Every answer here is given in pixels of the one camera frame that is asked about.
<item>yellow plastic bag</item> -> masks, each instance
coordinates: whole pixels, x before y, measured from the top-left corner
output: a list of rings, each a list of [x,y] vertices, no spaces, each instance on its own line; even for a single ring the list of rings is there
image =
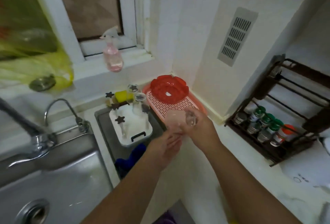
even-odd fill
[[[72,63],[38,0],[0,0],[0,80],[30,84],[50,75],[57,90],[74,78]]]

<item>forearm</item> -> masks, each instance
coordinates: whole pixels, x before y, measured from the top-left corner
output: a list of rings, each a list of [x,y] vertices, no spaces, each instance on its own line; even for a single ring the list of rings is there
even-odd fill
[[[143,155],[127,176],[85,218],[82,224],[140,223],[157,185],[160,172],[161,169]]]
[[[220,141],[206,151],[205,155],[239,223],[300,223]]]

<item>pink plastic tray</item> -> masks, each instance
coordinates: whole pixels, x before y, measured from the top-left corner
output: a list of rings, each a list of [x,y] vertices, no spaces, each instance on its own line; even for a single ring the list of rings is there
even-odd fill
[[[146,85],[142,89],[142,92],[146,94],[146,99],[149,105],[155,111],[159,119],[162,120],[162,122],[165,121],[165,116],[168,110],[184,110],[186,107],[194,107],[207,114],[206,109],[191,92],[189,92],[188,96],[185,97],[183,100],[171,105],[165,104],[157,100],[151,93],[150,84]]]

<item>wall vent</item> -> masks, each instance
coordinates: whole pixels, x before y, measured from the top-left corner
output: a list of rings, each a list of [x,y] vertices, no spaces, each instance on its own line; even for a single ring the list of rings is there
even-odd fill
[[[238,7],[231,21],[226,34],[218,59],[232,67],[254,22],[258,18],[258,13],[245,8]]]

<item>metal spice rack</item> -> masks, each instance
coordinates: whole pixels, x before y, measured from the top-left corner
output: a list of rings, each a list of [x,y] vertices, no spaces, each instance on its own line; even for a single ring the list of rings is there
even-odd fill
[[[254,147],[254,149],[256,149],[261,155],[263,155],[266,159],[271,160],[273,163],[270,165],[270,167],[273,167],[276,164],[300,153],[301,151],[304,151],[304,150],[310,148],[316,139],[315,137],[318,136],[318,133],[321,132],[321,130],[318,129],[316,131],[305,131],[305,132],[301,133],[301,132],[297,132],[296,130],[291,129],[293,132],[295,132],[297,134],[297,136],[295,138],[293,138],[291,140],[291,142],[284,142],[279,147],[273,147],[270,144],[270,141],[261,143],[257,139],[258,133],[249,134],[246,131],[246,129],[249,125],[249,122],[246,121],[240,125],[234,124],[234,117],[236,116],[236,114],[239,111],[242,111],[251,101],[253,103],[255,103],[257,106],[259,106],[255,101],[253,101],[253,98],[255,98],[256,96],[259,96],[262,98],[257,98],[257,99],[264,99],[265,97],[272,99],[273,101],[282,105],[286,109],[290,110],[292,113],[303,118],[305,120],[305,123],[302,125],[304,128],[304,125],[306,125],[307,122],[313,121],[315,119],[315,117],[318,116],[319,113],[316,116],[307,118],[304,115],[302,115],[301,113],[297,112],[296,110],[294,110],[291,107],[289,107],[288,105],[286,105],[285,103],[281,102],[278,98],[271,96],[269,94],[271,89],[276,84],[280,85],[280,86],[288,89],[289,91],[291,91],[291,92],[305,98],[306,100],[325,109],[325,112],[327,114],[326,116],[328,116],[328,113],[329,113],[329,117],[328,117],[329,122],[328,122],[328,125],[326,125],[325,127],[328,128],[328,126],[330,125],[330,107],[329,107],[330,99],[325,98],[325,97],[319,95],[318,93],[315,93],[315,92],[311,91],[310,89],[305,88],[304,86],[302,86],[300,84],[297,84],[294,81],[291,81],[290,79],[282,76],[281,73],[277,74],[274,78],[269,76],[271,74],[271,72],[275,68],[278,68],[278,67],[286,68],[290,71],[293,71],[299,75],[302,75],[302,76],[330,89],[330,76],[327,76],[319,71],[316,71],[316,70],[314,70],[310,67],[307,67],[301,63],[298,63],[294,60],[285,59],[282,62],[276,62],[270,68],[270,70],[266,73],[266,75],[260,81],[258,86],[254,89],[251,96],[249,98],[245,99],[241,103],[241,105],[236,109],[236,111],[233,113],[233,115],[227,119],[227,121],[225,122],[225,126],[228,125],[232,130],[234,130],[238,135],[240,135],[247,143],[249,143],[252,147]],[[308,93],[322,99],[323,101],[325,101],[327,103],[327,105],[326,106],[322,105],[319,102],[315,101],[314,99],[306,96],[305,94],[302,94],[299,91],[296,91],[294,88],[288,87],[286,84],[282,84],[280,82],[281,80],[285,80],[285,81],[289,82],[290,84],[292,84],[293,86],[303,89],[303,90],[307,91]]]

